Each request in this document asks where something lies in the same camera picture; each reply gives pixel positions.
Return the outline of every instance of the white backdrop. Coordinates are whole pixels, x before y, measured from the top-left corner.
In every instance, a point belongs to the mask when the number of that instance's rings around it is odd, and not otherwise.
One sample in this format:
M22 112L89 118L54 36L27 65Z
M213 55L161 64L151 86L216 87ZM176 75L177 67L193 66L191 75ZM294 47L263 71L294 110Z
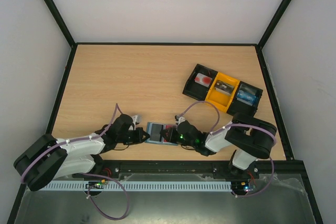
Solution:
M15 159L46 132L70 47L43 0L0 0L0 223L20 185Z
M76 42L258 43L281 0L54 0Z
M292 0L264 47L295 158L335 223L336 0Z

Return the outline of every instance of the wooden tabletop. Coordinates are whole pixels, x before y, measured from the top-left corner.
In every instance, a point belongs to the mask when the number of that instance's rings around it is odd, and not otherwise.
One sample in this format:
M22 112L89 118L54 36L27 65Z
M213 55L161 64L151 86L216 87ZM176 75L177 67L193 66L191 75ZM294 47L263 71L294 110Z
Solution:
M110 121L115 103L125 114L141 115L139 126L144 129L148 122L175 123L174 116L196 101L182 91L197 63L263 89L255 117L276 125L252 46L79 45L52 134L62 138L90 134ZM197 104L184 116L201 131L209 131L217 119L214 108L206 104ZM221 112L217 128L231 119ZM280 137L276 137L278 143L271 157L285 160ZM205 157L180 146L143 143L101 156L119 160L210 161L229 160L235 149L230 146Z

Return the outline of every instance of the black wire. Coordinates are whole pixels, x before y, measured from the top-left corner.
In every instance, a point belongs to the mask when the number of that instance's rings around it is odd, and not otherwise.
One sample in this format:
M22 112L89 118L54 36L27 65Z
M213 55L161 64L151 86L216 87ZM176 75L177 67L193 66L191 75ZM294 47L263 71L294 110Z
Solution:
M194 151L195 150L194 148L193 149L185 148L186 146L184 146L184 145L181 145L181 147L184 148L187 151Z
M124 150L126 150L128 147L130 147L130 145L128 145L126 148L124 148L124 149L113 149L114 151L124 151Z

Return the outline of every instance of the red and white package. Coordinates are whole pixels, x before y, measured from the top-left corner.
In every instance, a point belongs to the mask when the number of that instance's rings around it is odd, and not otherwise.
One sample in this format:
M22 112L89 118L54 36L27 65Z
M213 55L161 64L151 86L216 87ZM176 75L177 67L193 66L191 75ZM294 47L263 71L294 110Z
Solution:
M195 77L195 82L205 87L209 87L211 81L212 81L212 78L210 78L209 76L205 76L204 74L201 74L201 73L198 73Z

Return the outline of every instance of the purple cable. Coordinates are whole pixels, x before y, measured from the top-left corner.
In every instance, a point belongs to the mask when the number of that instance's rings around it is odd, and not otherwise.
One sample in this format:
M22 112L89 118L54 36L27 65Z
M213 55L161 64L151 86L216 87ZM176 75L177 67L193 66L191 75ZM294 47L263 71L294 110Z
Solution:
M192 106L194 106L194 105L196 105L196 104L198 104L198 103L207 103L207 104L210 104L210 105L211 105L212 107L214 107L214 109L216 110L216 112L217 112L217 121L216 121L216 123L214 124L214 126L212 126L212 128L210 129L210 131L213 131L214 128L215 128L215 127L217 126L217 124L219 123L220 115L219 115L219 110L218 110L218 108L216 108L216 106L213 105L213 104L210 103L210 102L207 102L207 101L197 101L197 102L194 102L194 103L191 104L185 111L183 111L180 115L178 115L178 117L183 116L185 113L188 112L189 109L192 108Z
M275 146L277 144L277 139L275 138L275 136L270 133L269 131L263 129L263 128L260 128L258 126L254 126L254 125L250 125L250 124L242 124L242 123L231 123L231 124L227 124L224 126L226 129L229 128L229 127L247 127L247 128L252 128L252 129L255 129L255 130L259 130L261 132L264 132L265 134L269 135L272 139L273 139L273 146ZM220 128L219 130L213 132L212 134L217 134L221 131L223 131L224 129L223 128Z
M265 191L267 189L267 187L269 187L269 185L271 184L273 177L274 177L274 162L273 159L271 157L269 157L269 160L271 161L271 165L272 165L272 173L271 173L271 177L269 178L269 182L267 183L267 185L260 191L254 193L254 194L249 194L249 195L236 195L234 191L232 191L232 194L237 197L237 198L247 198L247 197L251 197L251 196L256 196L258 194L261 194L263 191Z
M110 123L105 127L105 129L102 131L102 133L100 133L98 136L93 136L91 139L92 140L95 140L97 138L100 138L101 136L103 136L105 134L105 132L110 128L111 124L113 123L113 120L114 120L114 117L115 117L115 114L117 112L117 109L119 110L119 112L122 114L118 104L116 103L115 104L115 108L114 108L114 112L113 112L113 116L112 116L112 119L110 121ZM77 142L77 141L83 141L83 140L89 140L90 137L88 136L83 136L83 137L77 137L77 138L73 138L69 141L69 143L73 143L73 142ZM67 144L67 142L61 142L59 144L55 144L53 145L52 147L50 147L49 149L45 150L44 152L42 152L26 169L25 171L22 173L21 175L21 179L20 179L20 182L21 184L24 184L25 183L25 177L27 175L27 173L31 170L31 168L36 165L36 163L38 161L40 161L45 155L47 155L49 152L51 152L53 149L61 146L61 145L64 145L64 144Z
M119 218L116 218L116 217L112 217L112 216L108 216L107 214L105 214L98 206L97 204L93 201L92 197L90 196L90 190L92 189L93 186L90 186L89 189L88 189L88 192L87 192L87 196L90 198L91 202L93 203L93 205L95 206L95 208L97 209L97 211L103 215L105 218L109 219L109 220L122 220L124 218L126 218L127 214L128 214L128 211L130 209L130 196L128 195L128 193L126 192L125 188L122 186L122 184L117 181L116 179L114 178L110 178L110 177L107 177L107 176L103 176L103 175L97 175L97 174L90 174L90 173L82 173L83 175L87 175L87 176L91 176L91 177L98 177L98 178L104 178L104 179L108 179L110 181L113 181L115 183L117 183L120 188L124 191L125 195L126 195L126 199L127 199L127 205L126 205L126 210L125 210L125 213L119 217Z

